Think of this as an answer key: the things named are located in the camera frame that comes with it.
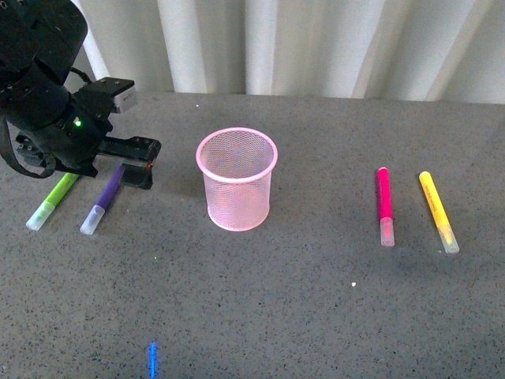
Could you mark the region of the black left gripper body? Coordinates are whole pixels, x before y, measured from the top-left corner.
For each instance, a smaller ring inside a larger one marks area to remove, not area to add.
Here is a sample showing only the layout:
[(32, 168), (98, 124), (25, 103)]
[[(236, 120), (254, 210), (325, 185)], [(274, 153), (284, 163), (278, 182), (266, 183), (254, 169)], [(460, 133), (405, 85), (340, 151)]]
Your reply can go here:
[(34, 167), (83, 176), (96, 176), (97, 155), (133, 162), (155, 162), (161, 143), (147, 137), (110, 137), (112, 98), (135, 86), (127, 79), (104, 77), (69, 96), (62, 115), (36, 131), (21, 131), (15, 138), (16, 152)]

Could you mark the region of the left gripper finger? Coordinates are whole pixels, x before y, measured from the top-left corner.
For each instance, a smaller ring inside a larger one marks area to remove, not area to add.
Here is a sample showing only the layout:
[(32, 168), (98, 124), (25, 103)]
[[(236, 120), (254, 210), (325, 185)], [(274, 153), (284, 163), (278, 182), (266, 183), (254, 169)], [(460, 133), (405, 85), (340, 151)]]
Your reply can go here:
[(122, 163), (124, 172), (120, 179), (123, 186), (141, 190), (149, 190), (153, 184), (153, 163), (125, 161)]

